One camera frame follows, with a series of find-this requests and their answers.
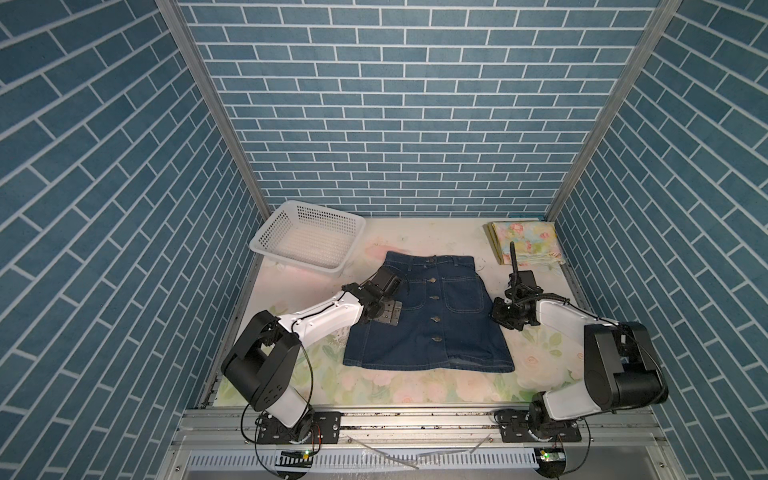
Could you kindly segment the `floral pastel skirt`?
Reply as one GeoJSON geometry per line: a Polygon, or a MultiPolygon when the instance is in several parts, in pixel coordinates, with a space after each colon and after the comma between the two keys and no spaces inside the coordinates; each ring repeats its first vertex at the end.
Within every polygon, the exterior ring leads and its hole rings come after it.
{"type": "Polygon", "coordinates": [[[512,264],[511,247],[520,265],[564,264],[554,224],[521,221],[492,222],[503,252],[504,264],[512,264]]]}

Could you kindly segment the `blue denim skirt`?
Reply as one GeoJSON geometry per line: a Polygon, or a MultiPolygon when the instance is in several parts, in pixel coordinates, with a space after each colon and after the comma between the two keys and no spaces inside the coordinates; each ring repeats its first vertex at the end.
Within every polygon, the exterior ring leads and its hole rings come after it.
{"type": "Polygon", "coordinates": [[[402,283],[398,323],[371,320],[349,330],[343,364],[372,370],[511,373],[512,356],[471,256],[389,251],[383,266],[402,283]]]}

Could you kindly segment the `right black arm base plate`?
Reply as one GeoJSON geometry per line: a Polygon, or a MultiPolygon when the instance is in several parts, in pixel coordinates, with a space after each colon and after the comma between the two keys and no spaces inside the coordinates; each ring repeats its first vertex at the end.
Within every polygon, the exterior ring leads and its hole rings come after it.
{"type": "Polygon", "coordinates": [[[502,409],[493,419],[504,443],[575,443],[582,440],[575,420],[553,420],[546,413],[502,409]]]}

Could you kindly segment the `olive green skirt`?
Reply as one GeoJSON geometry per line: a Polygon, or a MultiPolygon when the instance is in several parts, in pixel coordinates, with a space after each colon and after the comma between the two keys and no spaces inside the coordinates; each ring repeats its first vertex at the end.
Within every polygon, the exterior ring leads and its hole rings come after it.
{"type": "Polygon", "coordinates": [[[484,231],[484,233],[485,233],[485,235],[487,237],[487,240],[489,242],[489,245],[490,245],[490,248],[491,248],[491,251],[493,253],[493,256],[494,256],[495,260],[497,261],[497,263],[499,265],[503,265],[504,264],[503,252],[502,252],[502,250],[500,248],[498,236],[497,236],[497,234],[495,232],[493,223],[489,222],[489,223],[484,224],[483,225],[483,231],[484,231]]]}

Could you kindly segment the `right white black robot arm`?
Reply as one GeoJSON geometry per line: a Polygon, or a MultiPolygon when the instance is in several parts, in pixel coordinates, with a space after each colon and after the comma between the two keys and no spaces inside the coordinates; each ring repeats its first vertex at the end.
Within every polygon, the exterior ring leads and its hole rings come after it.
{"type": "Polygon", "coordinates": [[[529,408],[531,426],[643,408],[668,398],[669,388],[644,325],[579,308],[566,297],[544,291],[530,270],[509,275],[504,295],[493,301],[491,317],[517,331],[547,326],[582,346],[582,379],[537,394],[529,408]]]}

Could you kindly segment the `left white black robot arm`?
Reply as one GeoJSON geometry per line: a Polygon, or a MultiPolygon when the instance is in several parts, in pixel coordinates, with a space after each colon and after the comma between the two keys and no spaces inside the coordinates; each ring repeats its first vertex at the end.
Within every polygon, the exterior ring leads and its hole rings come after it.
{"type": "Polygon", "coordinates": [[[380,267],[362,283],[350,283],[330,299],[298,312],[255,314],[225,355],[223,376],[257,412],[265,412],[300,440],[314,415],[309,398],[290,386],[297,359],[317,341],[359,322],[394,326],[402,312],[395,299],[402,278],[380,267]]]}

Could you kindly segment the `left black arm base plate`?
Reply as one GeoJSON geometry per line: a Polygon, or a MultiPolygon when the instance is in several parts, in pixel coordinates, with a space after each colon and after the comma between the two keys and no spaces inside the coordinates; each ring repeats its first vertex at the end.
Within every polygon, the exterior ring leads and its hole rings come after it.
{"type": "Polygon", "coordinates": [[[261,418],[256,440],[265,445],[337,444],[340,423],[341,413],[337,411],[311,410],[292,427],[267,414],[261,418]]]}

